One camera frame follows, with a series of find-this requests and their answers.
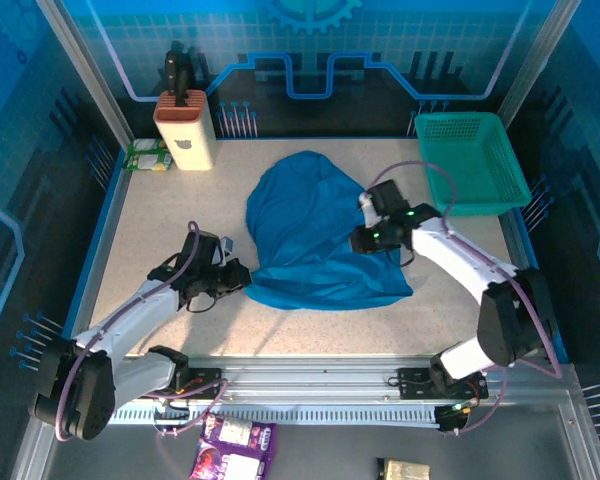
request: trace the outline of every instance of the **grey floor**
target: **grey floor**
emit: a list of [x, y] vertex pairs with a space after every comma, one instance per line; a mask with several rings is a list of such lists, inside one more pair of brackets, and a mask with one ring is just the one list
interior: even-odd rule
[[[151, 427], [107, 428], [56, 447], [47, 479], [186, 479], [199, 435], [158, 438]], [[376, 458], [431, 466], [431, 480], [577, 478], [556, 410], [504, 407], [466, 437], [393, 427], [280, 426], [267, 480], [375, 480]]]

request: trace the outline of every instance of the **knife block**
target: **knife block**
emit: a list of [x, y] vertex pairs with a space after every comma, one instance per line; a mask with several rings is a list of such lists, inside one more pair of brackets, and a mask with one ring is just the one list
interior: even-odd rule
[[164, 92], [153, 112], [160, 135], [180, 170], [209, 170], [218, 148], [207, 96], [187, 90], [186, 107], [176, 107], [176, 97]]

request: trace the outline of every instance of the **blue cloth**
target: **blue cloth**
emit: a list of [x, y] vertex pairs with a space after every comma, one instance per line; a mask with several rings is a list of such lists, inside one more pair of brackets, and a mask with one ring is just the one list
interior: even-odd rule
[[[291, 310], [355, 310], [390, 305], [413, 291], [384, 253], [353, 253], [349, 235], [364, 223], [363, 188], [315, 152], [284, 158], [247, 201], [247, 228], [260, 269], [249, 297]], [[392, 260], [399, 263], [399, 253]]]

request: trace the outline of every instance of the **green package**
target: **green package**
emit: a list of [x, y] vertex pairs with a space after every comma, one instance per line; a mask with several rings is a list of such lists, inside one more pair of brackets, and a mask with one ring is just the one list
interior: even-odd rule
[[127, 170], [169, 170], [173, 158], [163, 140], [139, 138], [127, 147], [123, 167]]

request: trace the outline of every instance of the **gear graphic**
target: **gear graphic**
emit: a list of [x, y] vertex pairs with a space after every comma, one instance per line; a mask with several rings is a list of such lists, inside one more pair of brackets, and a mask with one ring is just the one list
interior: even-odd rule
[[23, 48], [36, 37], [40, 23], [35, 0], [0, 1], [0, 27], [18, 48]]
[[277, 19], [281, 27], [291, 27], [293, 33], [305, 30], [327, 32], [327, 27], [340, 27], [340, 20], [351, 18], [351, 10], [362, 5], [361, 0], [261, 0], [269, 19]]

